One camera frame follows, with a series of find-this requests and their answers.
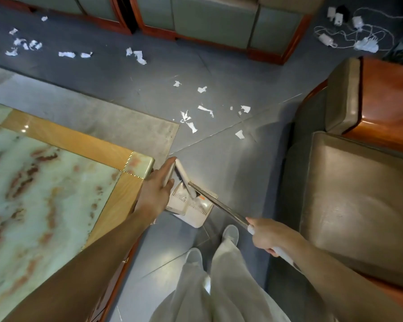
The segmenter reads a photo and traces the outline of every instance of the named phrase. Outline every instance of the pants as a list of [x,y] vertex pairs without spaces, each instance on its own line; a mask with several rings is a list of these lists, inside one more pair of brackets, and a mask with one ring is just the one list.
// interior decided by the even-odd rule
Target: pants
[[247,270],[239,249],[226,239],[208,274],[185,264],[176,287],[157,307],[150,322],[290,322]]

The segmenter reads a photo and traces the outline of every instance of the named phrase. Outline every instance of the person's left hand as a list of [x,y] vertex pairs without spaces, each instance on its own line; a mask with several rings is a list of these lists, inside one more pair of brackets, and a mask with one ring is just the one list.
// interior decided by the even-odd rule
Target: person's left hand
[[135,210],[141,210],[152,215],[154,220],[166,209],[174,180],[169,179],[165,187],[163,187],[163,182],[175,160],[176,157],[167,159],[160,169],[156,169],[145,179],[140,189]]

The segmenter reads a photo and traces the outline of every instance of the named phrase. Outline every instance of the person's left arm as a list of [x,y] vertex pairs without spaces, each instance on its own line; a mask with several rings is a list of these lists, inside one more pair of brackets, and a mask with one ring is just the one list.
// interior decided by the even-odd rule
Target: person's left arm
[[165,209],[173,180],[163,181],[176,157],[144,181],[135,211],[28,295],[3,322],[84,322],[124,256]]

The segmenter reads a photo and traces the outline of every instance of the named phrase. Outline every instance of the hand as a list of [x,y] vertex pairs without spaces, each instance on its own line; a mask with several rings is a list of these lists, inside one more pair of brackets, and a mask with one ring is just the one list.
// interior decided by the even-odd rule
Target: hand
[[145,179],[140,189],[135,210],[141,210],[152,215],[152,220],[166,209],[169,202],[174,180],[169,179],[165,187],[163,187],[163,182],[175,160],[176,157],[167,159],[160,169],[156,169]]
[[259,249],[265,249],[273,256],[278,255],[271,248],[275,246],[286,248],[289,244],[304,240],[300,233],[273,219],[246,217],[246,220],[254,227],[255,233],[252,237],[254,245]]

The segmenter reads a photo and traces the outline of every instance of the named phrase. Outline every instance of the shoe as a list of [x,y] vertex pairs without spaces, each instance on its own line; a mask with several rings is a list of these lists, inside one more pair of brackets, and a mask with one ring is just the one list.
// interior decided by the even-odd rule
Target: shoe
[[203,270],[203,257],[200,250],[196,247],[189,249],[189,251],[186,253],[185,263],[197,265]]
[[227,238],[237,246],[237,242],[239,241],[239,229],[237,229],[235,225],[228,225],[226,229],[224,229],[222,241]]

